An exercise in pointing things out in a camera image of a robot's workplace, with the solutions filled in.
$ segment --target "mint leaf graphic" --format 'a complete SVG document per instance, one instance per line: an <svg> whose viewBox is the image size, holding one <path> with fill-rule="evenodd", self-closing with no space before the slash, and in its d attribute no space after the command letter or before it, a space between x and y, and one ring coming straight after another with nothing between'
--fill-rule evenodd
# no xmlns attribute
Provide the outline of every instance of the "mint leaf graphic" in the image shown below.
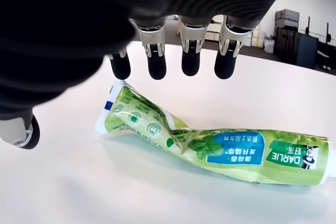
<svg viewBox="0 0 336 224"><path fill-rule="evenodd" d="M205 151L199 151L196 153L196 156L198 159L205 159L207 155Z"/></svg>

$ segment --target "toothpaste tube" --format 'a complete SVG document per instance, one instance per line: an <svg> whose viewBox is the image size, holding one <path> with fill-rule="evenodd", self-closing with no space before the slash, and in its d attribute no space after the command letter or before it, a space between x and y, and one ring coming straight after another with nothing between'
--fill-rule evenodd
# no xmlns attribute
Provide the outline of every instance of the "toothpaste tube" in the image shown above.
<svg viewBox="0 0 336 224"><path fill-rule="evenodd" d="M189 129L124 81L111 89L95 131L132 132L195 166L252 183L319 185L336 176L335 153L326 137L276 130Z"/></svg>

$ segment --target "wall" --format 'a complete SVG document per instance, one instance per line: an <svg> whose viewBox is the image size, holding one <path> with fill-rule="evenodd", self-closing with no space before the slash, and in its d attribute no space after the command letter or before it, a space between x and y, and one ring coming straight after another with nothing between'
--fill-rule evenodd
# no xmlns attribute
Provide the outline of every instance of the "wall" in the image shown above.
<svg viewBox="0 0 336 224"><path fill-rule="evenodd" d="M305 32L308 16L310 16L310 35L318 37L322 42L326 41L327 22L329 22L329 33L332 38L330 44L336 45L336 0L276 0L260 23L260 29L265 31L267 36L274 33L275 12L283 9L300 13L299 32L301 33Z"/></svg>

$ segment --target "table surface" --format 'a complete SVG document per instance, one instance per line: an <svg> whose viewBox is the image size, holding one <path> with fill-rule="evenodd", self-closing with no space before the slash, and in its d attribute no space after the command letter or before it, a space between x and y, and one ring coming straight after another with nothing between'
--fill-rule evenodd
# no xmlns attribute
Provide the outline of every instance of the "table surface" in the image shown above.
<svg viewBox="0 0 336 224"><path fill-rule="evenodd" d="M167 74L150 78L140 42L127 80L190 127L278 129L336 144L336 77L239 56L228 80L203 49L194 77L166 45ZM39 145L0 142L0 223L334 223L336 178L323 185L255 185L187 164L137 136L98 140L93 127L115 80L108 59L85 83L35 108Z"/></svg>

